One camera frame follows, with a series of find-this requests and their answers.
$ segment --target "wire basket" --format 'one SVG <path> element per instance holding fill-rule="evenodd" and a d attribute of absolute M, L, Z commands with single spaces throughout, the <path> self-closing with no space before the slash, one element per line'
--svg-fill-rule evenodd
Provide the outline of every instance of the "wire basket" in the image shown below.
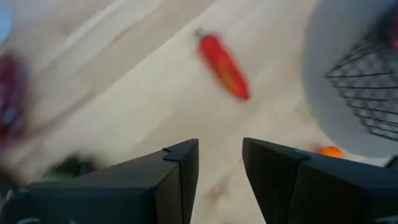
<path fill-rule="evenodd" d="M 371 134 L 398 141 L 398 51 L 377 30 L 326 74 Z"/>

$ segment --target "wooden floor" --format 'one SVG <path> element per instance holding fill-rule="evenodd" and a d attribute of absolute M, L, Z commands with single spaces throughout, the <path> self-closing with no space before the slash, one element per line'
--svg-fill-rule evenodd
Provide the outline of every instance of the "wooden floor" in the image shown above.
<path fill-rule="evenodd" d="M 301 86 L 318 0 L 15 0 L 6 49 L 30 65 L 27 139 L 1 162 L 30 181 L 76 152 L 109 166 L 200 140 L 192 223 L 264 223 L 243 137 L 312 151 L 331 144 Z M 246 72 L 248 102 L 222 89 L 193 32 L 219 32 Z"/>

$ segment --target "small orange ball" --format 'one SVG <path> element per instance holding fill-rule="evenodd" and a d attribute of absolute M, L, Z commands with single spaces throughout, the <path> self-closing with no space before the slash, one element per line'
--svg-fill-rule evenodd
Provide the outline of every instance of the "small orange ball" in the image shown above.
<path fill-rule="evenodd" d="M 324 156 L 330 156 L 330 157 L 335 157 L 335 158 L 344 158 L 343 151 L 336 146 L 328 146 L 325 147 L 318 152 L 319 154 L 322 154 Z"/>

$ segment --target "orange object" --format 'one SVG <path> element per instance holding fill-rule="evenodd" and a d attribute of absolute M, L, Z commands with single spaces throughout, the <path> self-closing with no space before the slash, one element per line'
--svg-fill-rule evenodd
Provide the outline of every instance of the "orange object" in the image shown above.
<path fill-rule="evenodd" d="M 325 148 L 319 150 L 318 153 L 322 154 L 324 156 L 330 156 L 330 157 L 335 157 L 335 158 L 344 158 L 343 151 L 336 146 L 325 147 Z"/>
<path fill-rule="evenodd" d="M 250 98 L 248 84 L 225 44 L 216 34 L 206 34 L 198 29 L 195 34 L 200 39 L 200 53 L 214 70 L 221 84 L 233 95 L 248 100 Z"/>

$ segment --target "red chili pepper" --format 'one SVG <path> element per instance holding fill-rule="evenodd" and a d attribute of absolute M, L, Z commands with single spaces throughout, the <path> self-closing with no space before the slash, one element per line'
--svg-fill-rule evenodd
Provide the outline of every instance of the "red chili pepper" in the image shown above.
<path fill-rule="evenodd" d="M 227 52 L 221 38 L 216 34 L 205 34 L 198 29 L 195 34 L 200 38 L 200 53 L 214 70 L 218 80 L 235 96 L 248 100 L 248 84 L 231 55 Z"/>

